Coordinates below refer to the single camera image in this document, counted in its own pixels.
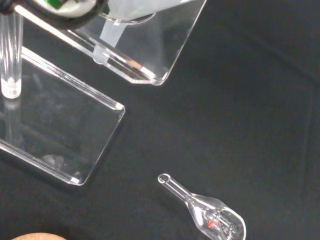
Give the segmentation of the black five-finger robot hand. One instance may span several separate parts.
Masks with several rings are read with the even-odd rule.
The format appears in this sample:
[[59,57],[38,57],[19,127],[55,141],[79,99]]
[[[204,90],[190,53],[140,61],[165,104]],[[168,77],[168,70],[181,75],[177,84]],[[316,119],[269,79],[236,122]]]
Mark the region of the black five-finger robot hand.
[[107,0],[2,0],[0,13],[18,13],[44,27],[60,30],[77,29],[107,10]]

